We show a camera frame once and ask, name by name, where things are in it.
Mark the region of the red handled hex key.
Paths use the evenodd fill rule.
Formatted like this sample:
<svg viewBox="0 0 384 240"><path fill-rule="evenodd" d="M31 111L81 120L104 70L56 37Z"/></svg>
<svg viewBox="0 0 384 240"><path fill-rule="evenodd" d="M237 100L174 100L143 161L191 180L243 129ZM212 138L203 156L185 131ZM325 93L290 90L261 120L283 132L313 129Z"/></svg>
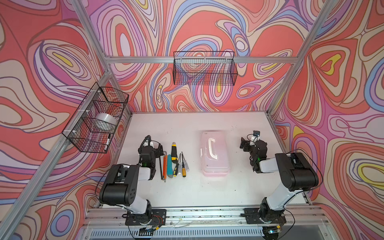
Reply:
<svg viewBox="0 0 384 240"><path fill-rule="evenodd" d="M166 182L167 181L167 152L164 151L164 156L163 156L163 181Z"/></svg>

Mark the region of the pink translucent plastic tool box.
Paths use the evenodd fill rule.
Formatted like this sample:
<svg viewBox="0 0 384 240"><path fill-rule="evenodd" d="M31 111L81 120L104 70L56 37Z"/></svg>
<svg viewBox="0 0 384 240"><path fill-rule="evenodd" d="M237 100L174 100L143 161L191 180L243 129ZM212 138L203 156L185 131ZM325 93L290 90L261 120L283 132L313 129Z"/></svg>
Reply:
<svg viewBox="0 0 384 240"><path fill-rule="evenodd" d="M230 172L226 136L222 131L202 132L201 166L206 177L224 177Z"/></svg>

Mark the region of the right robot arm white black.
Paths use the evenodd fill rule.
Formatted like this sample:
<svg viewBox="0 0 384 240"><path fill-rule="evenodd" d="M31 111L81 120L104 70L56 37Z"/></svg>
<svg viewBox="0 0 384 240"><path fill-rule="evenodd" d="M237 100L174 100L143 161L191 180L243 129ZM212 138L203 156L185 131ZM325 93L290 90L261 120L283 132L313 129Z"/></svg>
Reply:
<svg viewBox="0 0 384 240"><path fill-rule="evenodd" d="M250 153L250 165L258 174L279 173L281 183L265 197L256 213L246 214L263 223L282 222L286 204L296 195L318 186L319 177L302 153L278 153L267 158L267 143L257 135L241 138L240 149Z"/></svg>

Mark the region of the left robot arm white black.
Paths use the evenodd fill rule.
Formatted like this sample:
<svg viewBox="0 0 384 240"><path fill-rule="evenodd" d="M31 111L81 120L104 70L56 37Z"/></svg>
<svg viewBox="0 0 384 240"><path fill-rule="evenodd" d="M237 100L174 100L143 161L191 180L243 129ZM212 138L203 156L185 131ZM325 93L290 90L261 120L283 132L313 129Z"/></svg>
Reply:
<svg viewBox="0 0 384 240"><path fill-rule="evenodd" d="M99 201L103 205L125 209L133 215L151 216L149 200L138 195L138 183L151 181L156 174L156 160L164 155L163 146L145 140L138 149L139 162L135 165L113 165L103 182Z"/></svg>

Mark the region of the black yellow utility knife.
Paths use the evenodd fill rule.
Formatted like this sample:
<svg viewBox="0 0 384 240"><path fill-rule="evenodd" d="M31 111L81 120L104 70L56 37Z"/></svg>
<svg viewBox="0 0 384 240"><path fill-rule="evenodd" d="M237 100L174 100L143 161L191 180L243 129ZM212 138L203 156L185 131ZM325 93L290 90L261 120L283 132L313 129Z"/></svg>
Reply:
<svg viewBox="0 0 384 240"><path fill-rule="evenodd" d="M172 163L174 164L177 164L179 161L178 154L177 154L177 145L175 142L172 143L171 160L172 160Z"/></svg>

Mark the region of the teal utility knife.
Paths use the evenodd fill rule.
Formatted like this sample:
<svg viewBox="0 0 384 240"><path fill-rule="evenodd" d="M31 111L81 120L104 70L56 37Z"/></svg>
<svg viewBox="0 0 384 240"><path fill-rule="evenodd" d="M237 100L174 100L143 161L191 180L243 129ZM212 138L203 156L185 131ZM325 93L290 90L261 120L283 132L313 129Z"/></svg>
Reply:
<svg viewBox="0 0 384 240"><path fill-rule="evenodd" d="M173 162L172 162L172 156L167 156L167 176L168 178L173 178Z"/></svg>

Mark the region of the black yellow small screwdriver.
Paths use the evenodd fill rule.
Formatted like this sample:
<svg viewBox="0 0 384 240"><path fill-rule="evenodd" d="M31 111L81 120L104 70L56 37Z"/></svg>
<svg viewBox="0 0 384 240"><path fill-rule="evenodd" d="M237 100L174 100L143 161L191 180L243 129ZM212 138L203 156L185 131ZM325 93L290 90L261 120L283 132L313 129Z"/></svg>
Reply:
<svg viewBox="0 0 384 240"><path fill-rule="evenodd" d="M181 154L179 154L178 161L177 161L176 166L174 167L174 170L173 170L174 177L176 177L179 174L180 163L181 163Z"/></svg>

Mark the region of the marker pen in basket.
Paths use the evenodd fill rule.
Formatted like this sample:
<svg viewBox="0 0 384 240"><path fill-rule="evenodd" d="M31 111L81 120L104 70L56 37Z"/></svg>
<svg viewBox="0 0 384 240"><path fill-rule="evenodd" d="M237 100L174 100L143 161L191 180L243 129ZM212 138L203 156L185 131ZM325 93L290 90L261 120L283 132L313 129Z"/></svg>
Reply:
<svg viewBox="0 0 384 240"><path fill-rule="evenodd" d="M108 150L108 147L110 145L110 141L111 141L111 134L108 134L107 141L106 141L105 148L104 148L105 152Z"/></svg>

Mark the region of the orange handled screwdriver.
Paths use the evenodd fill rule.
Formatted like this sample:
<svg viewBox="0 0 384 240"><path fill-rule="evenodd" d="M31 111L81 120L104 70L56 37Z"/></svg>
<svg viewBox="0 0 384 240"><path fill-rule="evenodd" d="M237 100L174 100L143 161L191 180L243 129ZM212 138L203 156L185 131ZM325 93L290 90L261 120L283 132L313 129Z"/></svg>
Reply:
<svg viewBox="0 0 384 240"><path fill-rule="evenodd" d="M184 178L187 176L187 170L186 170L186 166L185 166L185 158L184 158L183 153L182 153L182 175Z"/></svg>

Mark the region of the clear handled screwdriver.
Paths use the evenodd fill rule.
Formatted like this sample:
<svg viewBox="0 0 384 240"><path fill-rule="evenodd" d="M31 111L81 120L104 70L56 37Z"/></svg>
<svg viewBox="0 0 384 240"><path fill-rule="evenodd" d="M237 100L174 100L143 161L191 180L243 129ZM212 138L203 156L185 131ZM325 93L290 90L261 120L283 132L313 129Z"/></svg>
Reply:
<svg viewBox="0 0 384 240"><path fill-rule="evenodd" d="M182 154L182 158L183 158L183 163L185 165L185 169L186 169L187 172L189 172L190 168L188 166L188 162L186 161L184 154Z"/></svg>

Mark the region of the grey duct tape roll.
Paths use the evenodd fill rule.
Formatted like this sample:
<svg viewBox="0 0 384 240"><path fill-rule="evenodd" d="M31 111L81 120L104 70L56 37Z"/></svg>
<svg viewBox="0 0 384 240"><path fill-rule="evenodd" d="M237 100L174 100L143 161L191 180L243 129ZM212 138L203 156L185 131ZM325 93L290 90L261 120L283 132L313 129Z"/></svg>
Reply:
<svg viewBox="0 0 384 240"><path fill-rule="evenodd" d="M100 120L100 121L104 121L106 123L109 123L109 124L112 124L112 125L116 125L117 124L117 119L110 115L110 114L107 114L107 113L99 113L96 115L96 119L97 120Z"/></svg>

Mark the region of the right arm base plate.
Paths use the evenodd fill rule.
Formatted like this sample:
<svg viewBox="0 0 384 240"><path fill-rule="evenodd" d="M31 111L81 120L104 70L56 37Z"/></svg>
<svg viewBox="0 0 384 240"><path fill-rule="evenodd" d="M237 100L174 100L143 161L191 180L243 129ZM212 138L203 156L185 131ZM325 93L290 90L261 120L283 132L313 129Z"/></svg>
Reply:
<svg viewBox="0 0 384 240"><path fill-rule="evenodd" d="M241 217L246 219L247 224L284 225L287 220L284 211L274 211L264 208L245 208Z"/></svg>

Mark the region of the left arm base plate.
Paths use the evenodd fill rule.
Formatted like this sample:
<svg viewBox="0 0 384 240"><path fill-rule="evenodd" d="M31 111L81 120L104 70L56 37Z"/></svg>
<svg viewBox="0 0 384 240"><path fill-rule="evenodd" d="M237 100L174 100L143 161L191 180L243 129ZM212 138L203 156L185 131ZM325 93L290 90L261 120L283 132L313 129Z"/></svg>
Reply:
<svg viewBox="0 0 384 240"><path fill-rule="evenodd" d="M152 226L161 227L166 223L167 210L166 209L154 209L147 210L142 215L132 214L127 212L122 215L125 219L126 226Z"/></svg>

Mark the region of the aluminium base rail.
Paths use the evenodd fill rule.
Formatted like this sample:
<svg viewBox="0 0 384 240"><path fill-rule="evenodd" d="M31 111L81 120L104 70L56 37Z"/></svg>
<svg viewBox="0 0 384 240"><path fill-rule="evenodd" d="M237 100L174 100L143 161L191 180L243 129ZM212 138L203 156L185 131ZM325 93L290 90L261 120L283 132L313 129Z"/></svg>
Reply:
<svg viewBox="0 0 384 240"><path fill-rule="evenodd" d="M255 206L165 208L163 223L149 226L123 218L118 208L87 213L78 240L336 240L320 207L289 206L276 220L262 222Z"/></svg>

